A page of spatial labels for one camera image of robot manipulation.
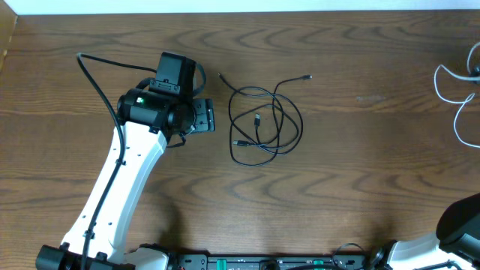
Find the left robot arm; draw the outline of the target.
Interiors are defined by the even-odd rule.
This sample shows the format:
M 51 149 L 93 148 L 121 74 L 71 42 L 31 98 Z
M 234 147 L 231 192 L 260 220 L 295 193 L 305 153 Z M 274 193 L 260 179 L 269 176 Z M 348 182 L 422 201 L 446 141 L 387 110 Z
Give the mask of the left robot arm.
M 173 136 L 180 145 L 195 133 L 215 130 L 213 102 L 197 96 L 203 66 L 163 52 L 153 77 L 106 100 L 115 128 L 109 153 L 85 207 L 59 247 L 44 245 L 37 269 L 168 269 L 169 257 L 154 244 L 126 251 L 131 219 L 146 181 Z

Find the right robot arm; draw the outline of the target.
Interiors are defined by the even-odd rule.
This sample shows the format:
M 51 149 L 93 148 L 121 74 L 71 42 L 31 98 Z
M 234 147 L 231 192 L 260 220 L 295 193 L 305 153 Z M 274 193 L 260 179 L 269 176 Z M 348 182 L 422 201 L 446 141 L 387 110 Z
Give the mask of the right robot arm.
M 370 257 L 368 269 L 478 269 L 479 195 L 452 203 L 436 232 L 395 241 Z

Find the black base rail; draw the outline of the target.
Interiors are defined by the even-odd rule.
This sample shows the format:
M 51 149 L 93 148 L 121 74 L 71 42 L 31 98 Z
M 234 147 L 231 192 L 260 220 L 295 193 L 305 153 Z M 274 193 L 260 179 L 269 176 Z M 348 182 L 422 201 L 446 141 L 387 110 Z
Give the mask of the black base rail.
M 367 257 L 354 254 L 320 256 L 167 255 L 166 270 L 366 269 Z

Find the cardboard box wall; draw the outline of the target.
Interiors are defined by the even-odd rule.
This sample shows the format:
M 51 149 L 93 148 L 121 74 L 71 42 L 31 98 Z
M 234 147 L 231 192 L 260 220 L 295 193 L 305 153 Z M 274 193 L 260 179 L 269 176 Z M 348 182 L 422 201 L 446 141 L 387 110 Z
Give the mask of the cardboard box wall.
M 5 65 L 5 59 L 11 44 L 11 39 L 17 25 L 18 15 L 11 7 L 1 0 L 0 2 L 0 69 Z

